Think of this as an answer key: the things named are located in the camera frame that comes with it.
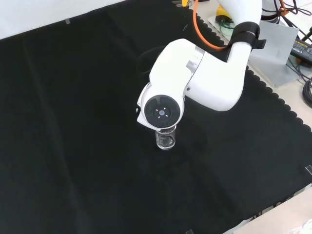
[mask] glass cup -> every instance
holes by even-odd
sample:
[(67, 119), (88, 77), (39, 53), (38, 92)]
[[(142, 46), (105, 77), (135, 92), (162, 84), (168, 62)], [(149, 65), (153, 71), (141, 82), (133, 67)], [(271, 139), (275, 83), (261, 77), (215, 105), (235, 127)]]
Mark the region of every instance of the glass cup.
[(169, 150), (176, 143), (176, 125), (172, 128), (155, 131), (156, 144), (162, 150)]

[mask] white table surface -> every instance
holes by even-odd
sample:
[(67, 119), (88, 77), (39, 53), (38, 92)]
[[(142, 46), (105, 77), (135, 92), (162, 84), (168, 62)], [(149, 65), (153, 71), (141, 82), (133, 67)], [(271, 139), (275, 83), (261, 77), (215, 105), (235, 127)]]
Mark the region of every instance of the white table surface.
[[(312, 0), (297, 0), (298, 7), (301, 6), (300, 2), (302, 4), (305, 4), (307, 2), (312, 2)], [(223, 37), (218, 30), (213, 28), (208, 23), (208, 18), (215, 15), (216, 9), (218, 7), (219, 3), (217, 0), (210, 0), (206, 2), (199, 2), (197, 13), (198, 15), (204, 20), (205, 23), (208, 24), (209, 27), (212, 28), (214, 32), (217, 33), (218, 36), (221, 37), (222, 40), (227, 43), (227, 39)], [(302, 6), (302, 8), (312, 11), (312, 3), (308, 5)], [(292, 13), (288, 13), (287, 17), (299, 28), (302, 28), (304, 32), (308, 32), (309, 28), (312, 26), (312, 16), (306, 16), (301, 13), (298, 15), (294, 15)], [(285, 101), (285, 104), (289, 105), (291, 107), (291, 110), (297, 113), (297, 117), (301, 118), (303, 120), (303, 123), (306, 125), (309, 125), (312, 128), (312, 108), (307, 106), (305, 102), (302, 99), (302, 89), (304, 83), (301, 81), (296, 80), (293, 83), (287, 84), (285, 86), (279, 87), (279, 88), (273, 88), (270, 86), (262, 77), (259, 75), (252, 67), (249, 66), (249, 69), (252, 70), (255, 75), (259, 76), (262, 81), (264, 81), (268, 87), (273, 89), (273, 92), (279, 95), (279, 98), (283, 99)]]
[(309, 219), (312, 219), (311, 188), (254, 219), (233, 234), (288, 234)]
[(0, 39), (123, 0), (0, 0)]

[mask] wire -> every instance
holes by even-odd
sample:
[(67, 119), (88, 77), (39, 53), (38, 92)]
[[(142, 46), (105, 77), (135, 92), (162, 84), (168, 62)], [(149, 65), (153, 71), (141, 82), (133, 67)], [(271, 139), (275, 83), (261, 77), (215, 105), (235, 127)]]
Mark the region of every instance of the wire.
[(200, 30), (199, 30), (198, 25), (197, 25), (197, 15), (196, 15), (197, 6), (198, 6), (198, 0), (195, 0), (194, 11), (193, 11), (193, 23), (194, 23), (195, 30), (196, 30), (198, 36), (200, 37), (200, 39), (201, 39), (206, 45), (208, 45), (209, 47), (211, 47), (211, 48), (213, 48), (213, 49), (215, 49), (215, 50), (222, 50), (222, 49), (226, 48), (225, 46), (220, 47), (220, 46), (216, 46), (216, 45), (211, 44), (211, 43), (208, 42), (208, 41), (203, 37), (203, 35), (200, 33)]
[(296, 25), (294, 25), (293, 22), (291, 22), (291, 21), (290, 21), (289, 19), (287, 19), (285, 16), (282, 16), (282, 17), (283, 17), (284, 21), (286, 22), (286, 24), (288, 24), (288, 26), (290, 26), (290, 24), (291, 24), (290, 27), (295, 27), (295, 28), (299, 29), (299, 32), (302, 33), (308, 40), (310, 40), (310, 41), (312, 42), (312, 39), (309, 38), (309, 37), (307, 36), (307, 34), (305, 34), (300, 28), (298, 28)]
[(262, 8), (262, 10), (265, 11), (265, 12), (272, 12), (272, 13), (276, 12), (276, 10), (275, 11), (269, 11), (269, 10), (266, 10), (266, 9), (263, 9), (263, 8)]
[(234, 29), (234, 28), (232, 28), (232, 27), (230, 27), (230, 26), (227, 26), (224, 22), (222, 22), (221, 21), (221, 23), (220, 23), (220, 26), (221, 27), (224, 27), (224, 28), (228, 28), (228, 29)]
[(306, 36), (304, 36), (301, 40), (306, 41), (309, 37), (312, 36), (312, 27), (310, 28), (309, 32), (307, 33)]
[(158, 46), (158, 47), (154, 47), (150, 50), (147, 50), (145, 52), (143, 52), (137, 59), (136, 59), (136, 74), (137, 76), (142, 76), (142, 75), (146, 75), (148, 73), (150, 73), (150, 71), (152, 70), (152, 68), (150, 68), (149, 70), (145, 71), (145, 72), (141, 72), (140, 71), (140, 64), (141, 62), (152, 52), (157, 51), (157, 50), (163, 50), (166, 46)]
[(295, 65), (293, 64), (293, 62), (288, 58), (288, 61), (291, 63), (292, 67), (291, 68), (288, 64), (286, 64), (286, 66), (288, 66), (290, 69), (292, 69), (294, 72), (297, 73), (297, 75), (299, 75), (305, 82), (305, 85), (303, 86), (302, 89), (302, 98), (304, 100), (304, 102), (310, 106), (312, 108), (312, 93), (311, 93), (311, 88), (312, 88), (312, 78), (309, 78), (307, 76), (305, 76), (304, 74), (301, 73), (300, 71), (300, 64), (295, 67)]
[(293, 0), (294, 6), (289, 5), (289, 4), (287, 4), (287, 3), (284, 3), (284, 4), (285, 4), (286, 6), (290, 6), (291, 8), (286, 8), (287, 11), (292, 12), (292, 13), (295, 14), (295, 15), (297, 15), (298, 12), (301, 12), (302, 14), (305, 14), (305, 15), (307, 15), (307, 16), (312, 16), (311, 11), (308, 11), (308, 10), (306, 10), (306, 9), (302, 9), (302, 8), (297, 7), (296, 0)]
[(279, 2), (281, 3), (281, 7), (283, 8), (282, 15), (284, 16), (284, 15), (288, 14), (288, 11), (287, 11), (285, 4), (284, 4), (284, 0), (279, 0)]
[(276, 0), (274, 0), (274, 5), (275, 5), (277, 17), (278, 17), (278, 21), (276, 22), (276, 24), (279, 24), (279, 22), (280, 22), (280, 20), (281, 20), (281, 12), (278, 10)]

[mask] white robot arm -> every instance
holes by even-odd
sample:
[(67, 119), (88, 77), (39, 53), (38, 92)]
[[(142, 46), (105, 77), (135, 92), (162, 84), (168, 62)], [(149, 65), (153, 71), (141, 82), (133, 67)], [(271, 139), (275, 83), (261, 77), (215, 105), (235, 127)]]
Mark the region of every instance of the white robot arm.
[[(259, 24), (261, 0), (219, 0), (238, 25)], [(179, 39), (169, 43), (150, 72), (150, 82), (138, 99), (137, 121), (160, 131), (175, 126), (182, 118), (184, 95), (217, 111), (231, 109), (239, 100), (249, 54), (246, 42), (232, 45), (223, 62), (193, 43)]]

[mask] black cloth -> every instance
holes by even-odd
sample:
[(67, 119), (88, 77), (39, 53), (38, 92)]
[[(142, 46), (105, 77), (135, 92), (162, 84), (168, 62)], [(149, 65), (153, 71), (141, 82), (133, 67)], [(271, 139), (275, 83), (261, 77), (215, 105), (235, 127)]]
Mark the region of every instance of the black cloth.
[(221, 234), (311, 182), (311, 129), (249, 70), (230, 111), (186, 98), (169, 151), (136, 122), (141, 53), (209, 50), (192, 11), (127, 0), (70, 22), (0, 41), (0, 233)]

